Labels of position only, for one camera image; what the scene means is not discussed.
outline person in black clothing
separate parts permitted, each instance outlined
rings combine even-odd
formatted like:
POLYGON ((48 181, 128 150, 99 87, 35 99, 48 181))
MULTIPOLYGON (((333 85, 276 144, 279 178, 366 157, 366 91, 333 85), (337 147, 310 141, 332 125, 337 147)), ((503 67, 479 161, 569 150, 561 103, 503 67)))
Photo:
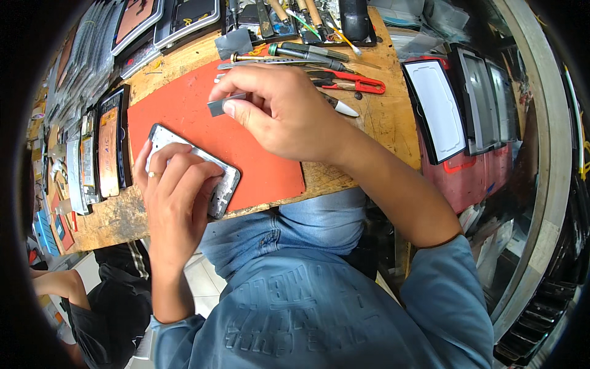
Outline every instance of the person in black clothing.
POLYGON ((76 270, 31 269, 37 295, 62 297, 76 343, 64 347, 77 365, 124 368, 143 338, 150 315, 151 269, 139 241, 94 251, 101 282, 86 295, 76 270))

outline phone display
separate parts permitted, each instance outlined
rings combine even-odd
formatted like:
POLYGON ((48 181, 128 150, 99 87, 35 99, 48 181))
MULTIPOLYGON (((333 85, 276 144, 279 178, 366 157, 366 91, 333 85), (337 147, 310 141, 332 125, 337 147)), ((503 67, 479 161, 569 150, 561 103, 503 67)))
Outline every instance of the phone display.
POLYGON ((173 142, 187 143, 191 145, 193 147, 191 153, 195 154, 196 156, 200 156, 205 161, 210 161, 219 165, 225 171, 223 174, 223 179, 213 189, 211 200, 209 201, 209 209, 207 211, 207 213, 214 219, 221 219, 225 214, 225 209, 227 209, 227 205, 230 203, 231 197, 235 192, 235 188, 240 181, 240 171, 237 168, 209 154, 207 151, 204 151, 203 149, 193 145, 192 143, 188 142, 184 138, 178 136, 171 130, 158 123, 155 123, 152 126, 152 129, 149 133, 149 139, 152 141, 152 151, 147 157, 146 172, 149 172, 149 163, 152 155, 155 152, 161 150, 167 144, 173 142))

